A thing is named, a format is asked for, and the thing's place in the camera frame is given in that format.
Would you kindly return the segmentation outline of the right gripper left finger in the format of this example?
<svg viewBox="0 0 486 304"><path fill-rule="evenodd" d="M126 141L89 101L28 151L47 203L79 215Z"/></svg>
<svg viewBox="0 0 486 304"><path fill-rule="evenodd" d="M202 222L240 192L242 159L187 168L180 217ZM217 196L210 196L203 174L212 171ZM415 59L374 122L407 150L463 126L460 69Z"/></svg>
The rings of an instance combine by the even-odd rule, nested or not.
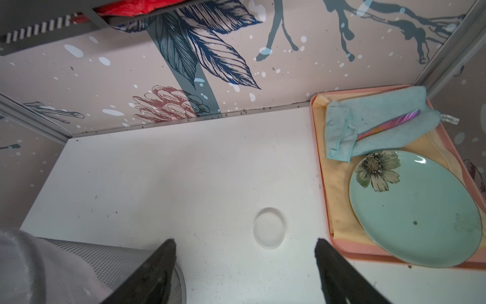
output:
<svg viewBox="0 0 486 304"><path fill-rule="evenodd" d="M176 264L174 239L167 239L102 304L168 303Z"/></svg>

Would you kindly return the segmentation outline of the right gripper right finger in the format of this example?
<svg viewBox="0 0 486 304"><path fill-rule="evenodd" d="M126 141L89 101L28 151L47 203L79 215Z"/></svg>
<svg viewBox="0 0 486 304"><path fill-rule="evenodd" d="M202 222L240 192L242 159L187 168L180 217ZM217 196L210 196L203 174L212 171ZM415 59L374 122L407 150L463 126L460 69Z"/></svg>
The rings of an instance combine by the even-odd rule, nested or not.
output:
<svg viewBox="0 0 486 304"><path fill-rule="evenodd" d="M318 239L315 258L326 303L390 304L327 240Z"/></svg>

